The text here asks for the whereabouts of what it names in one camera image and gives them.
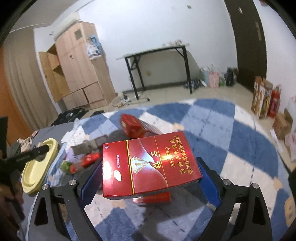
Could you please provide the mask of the person's left hand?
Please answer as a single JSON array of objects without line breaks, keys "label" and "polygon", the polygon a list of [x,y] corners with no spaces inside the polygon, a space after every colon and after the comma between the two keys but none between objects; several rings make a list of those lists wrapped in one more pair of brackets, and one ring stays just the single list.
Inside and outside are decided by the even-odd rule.
[{"label": "person's left hand", "polygon": [[23,204],[23,188],[20,181],[16,182],[15,191],[15,194],[12,194],[8,186],[1,184],[1,211],[4,213],[5,217],[11,218],[12,221],[19,224],[22,221],[13,209],[11,201],[16,200],[20,206]]}]

